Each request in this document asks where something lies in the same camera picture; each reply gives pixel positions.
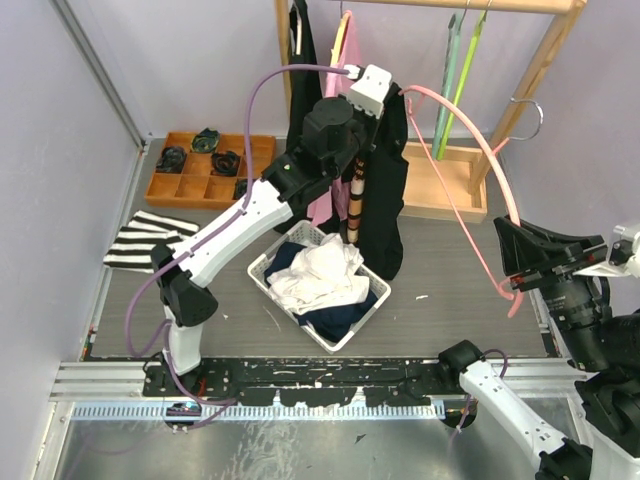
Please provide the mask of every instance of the wooden rod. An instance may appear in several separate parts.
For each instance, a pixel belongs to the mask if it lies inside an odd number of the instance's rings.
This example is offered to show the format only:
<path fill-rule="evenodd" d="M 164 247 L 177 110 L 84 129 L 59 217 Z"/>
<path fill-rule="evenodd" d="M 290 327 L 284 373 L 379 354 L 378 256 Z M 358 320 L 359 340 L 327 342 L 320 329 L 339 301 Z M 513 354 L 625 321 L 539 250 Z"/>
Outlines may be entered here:
<path fill-rule="evenodd" d="M 422 7 L 466 8 L 467 0 L 349 0 L 360 3 L 387 3 L 391 5 L 418 5 Z M 486 10 L 489 0 L 470 0 L 469 9 Z M 569 13 L 573 0 L 493 0 L 489 10 L 521 13 Z"/>
<path fill-rule="evenodd" d="M 578 20 L 586 3 L 587 0 L 575 0 L 570 13 L 557 15 L 553 19 L 536 53 L 533 55 L 527 70 L 522 76 L 522 80 L 520 80 L 518 87 L 513 93 L 513 98 L 524 99 L 534 96 L 536 89 L 549 70 L 553 59 L 567 39 L 569 32 Z M 509 104 L 491 136 L 491 140 L 489 141 L 491 147 L 495 148 L 505 137 L 511 134 L 511 131 L 516 126 L 516 123 L 518 123 L 525 108 L 526 104 L 523 103 Z M 469 193 L 474 194 L 478 191 L 478 188 L 480 188 L 482 181 L 490 169 L 491 165 L 489 164 L 489 160 L 483 155 L 471 170 Z"/>
<path fill-rule="evenodd" d="M 289 1 L 274 0 L 276 9 L 276 24 L 278 27 L 278 44 L 280 45 L 280 63 L 289 65 L 289 52 L 291 50 L 289 35 Z M 291 75 L 289 72 L 282 74 L 284 80 L 284 97 L 287 102 L 287 118 L 291 111 Z"/>

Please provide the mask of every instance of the green hanger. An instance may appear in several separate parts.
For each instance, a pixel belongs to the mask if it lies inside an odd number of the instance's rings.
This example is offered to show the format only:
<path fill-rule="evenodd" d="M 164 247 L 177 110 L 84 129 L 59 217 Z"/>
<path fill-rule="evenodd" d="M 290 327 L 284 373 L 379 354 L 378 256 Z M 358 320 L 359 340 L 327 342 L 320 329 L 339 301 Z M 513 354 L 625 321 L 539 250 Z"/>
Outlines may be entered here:
<path fill-rule="evenodd" d="M 447 55 L 444 62 L 444 76 L 442 78 L 442 90 L 440 94 L 447 100 L 451 100 L 451 85 L 453 84 L 453 76 L 456 73 L 456 65 L 458 63 L 458 48 L 460 46 L 460 30 L 462 21 L 467 13 L 465 9 L 463 15 L 454 13 L 449 21 L 449 38 L 447 40 Z M 438 108 L 438 118 L 436 119 L 436 131 L 433 136 L 432 152 L 440 149 L 440 141 L 444 132 L 445 108 L 440 105 Z"/>
<path fill-rule="evenodd" d="M 476 26 L 473 29 L 473 36 L 471 37 L 471 42 L 469 43 L 469 50 L 467 50 L 467 57 L 464 60 L 464 65 L 462 67 L 462 72 L 460 73 L 460 79 L 458 80 L 458 87 L 456 89 L 456 94 L 453 98 L 453 104 L 457 107 L 460 98 L 462 97 L 462 92 L 464 92 L 465 84 L 467 83 L 467 76 L 469 75 L 469 70 L 471 69 L 471 63 L 473 62 L 473 57 L 476 54 L 476 48 L 478 46 L 478 41 L 480 40 L 480 35 L 482 35 L 482 28 L 484 27 L 485 22 L 487 21 L 487 11 L 480 15 L 478 21 L 476 22 Z M 447 142 L 449 141 L 449 134 L 451 133 L 451 128 L 453 127 L 453 114 L 449 112 L 449 118 L 447 119 L 447 126 L 444 129 L 444 134 L 442 136 L 442 141 L 439 144 L 439 148 L 435 150 L 435 142 L 434 142 L 434 152 L 435 158 L 437 160 L 442 160 L 444 156 L 444 151 L 447 148 Z"/>

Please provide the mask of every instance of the wooden clothes rack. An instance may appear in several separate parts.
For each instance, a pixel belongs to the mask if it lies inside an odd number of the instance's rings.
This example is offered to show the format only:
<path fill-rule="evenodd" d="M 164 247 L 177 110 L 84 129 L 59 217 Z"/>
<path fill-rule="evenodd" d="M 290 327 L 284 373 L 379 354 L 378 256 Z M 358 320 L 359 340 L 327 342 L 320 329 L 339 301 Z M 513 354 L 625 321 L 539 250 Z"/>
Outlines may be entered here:
<path fill-rule="evenodd" d="M 274 0 L 276 20 L 278 25 L 278 42 L 280 44 L 280 59 L 283 65 L 289 63 L 289 2 L 288 0 Z M 391 5 L 417 5 L 424 7 L 469 8 L 486 10 L 488 0 L 349 0 L 358 3 L 386 3 Z M 553 62 L 560 47 L 566 40 L 573 25 L 582 13 L 587 0 L 493 0 L 490 11 L 516 13 L 543 13 L 554 15 L 549 28 L 542 37 L 529 66 L 520 83 L 511 95 L 513 98 L 532 98 L 542 82 L 549 66 Z M 291 100 L 291 81 L 289 75 L 284 76 L 285 96 L 287 105 Z M 489 145 L 495 148 L 518 123 L 525 110 L 525 104 L 510 103 L 500 118 Z M 414 144 L 407 144 L 404 152 L 410 163 L 409 177 L 405 189 L 405 210 L 403 214 L 425 218 L 455 219 L 450 205 L 444 197 L 444 192 L 436 182 L 432 182 L 435 174 L 428 168 L 423 168 L 425 158 L 420 148 Z M 448 146 L 443 160 L 440 162 L 441 171 L 452 190 L 456 206 L 463 219 L 470 222 L 480 222 L 487 214 L 485 177 L 491 165 L 480 149 L 459 148 Z"/>

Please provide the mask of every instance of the white cloth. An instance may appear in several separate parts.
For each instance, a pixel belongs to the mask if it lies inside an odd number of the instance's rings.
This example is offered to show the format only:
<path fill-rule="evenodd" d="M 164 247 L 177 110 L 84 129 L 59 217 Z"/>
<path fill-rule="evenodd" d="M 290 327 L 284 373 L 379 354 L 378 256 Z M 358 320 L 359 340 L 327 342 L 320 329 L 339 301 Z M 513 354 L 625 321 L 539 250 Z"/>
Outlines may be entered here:
<path fill-rule="evenodd" d="M 327 235 L 321 245 L 298 252 L 289 268 L 269 276 L 269 294 L 297 315 L 362 303 L 369 278 L 355 273 L 363 262 L 355 246 L 342 243 L 338 234 Z"/>

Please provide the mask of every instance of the gray floor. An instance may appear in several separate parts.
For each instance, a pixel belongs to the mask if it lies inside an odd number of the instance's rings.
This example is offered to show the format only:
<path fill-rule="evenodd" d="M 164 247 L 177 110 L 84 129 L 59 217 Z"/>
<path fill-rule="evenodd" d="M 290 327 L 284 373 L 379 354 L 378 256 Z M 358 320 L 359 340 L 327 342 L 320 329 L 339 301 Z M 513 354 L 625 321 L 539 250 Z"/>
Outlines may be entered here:
<path fill-rule="evenodd" d="M 145 203 L 144 191 L 161 147 L 161 141 L 151 144 L 133 211 L 143 209 L 207 224 L 218 212 L 160 209 Z M 481 225 L 469 225 L 469 230 L 490 268 L 501 278 L 498 241 L 490 219 L 504 214 L 504 202 L 493 177 L 488 179 L 487 192 L 488 219 Z M 501 348 L 510 355 L 545 355 L 531 304 L 525 301 L 515 318 L 507 318 L 509 302 L 494 291 L 457 223 L 401 217 L 399 224 L 405 258 L 400 273 L 391 282 L 391 296 L 336 355 L 432 357 L 464 338 L 482 349 Z M 205 325 L 203 355 L 326 355 L 256 288 L 246 273 L 247 266 L 277 238 L 274 232 L 265 234 L 230 262 L 211 284 L 220 308 Z M 92 352 L 94 356 L 126 355 L 125 311 L 146 278 L 145 274 L 113 271 Z M 416 299 L 423 295 L 428 297 Z M 151 288 L 135 312 L 135 344 L 140 347 L 146 344 L 163 318 L 158 291 Z"/>

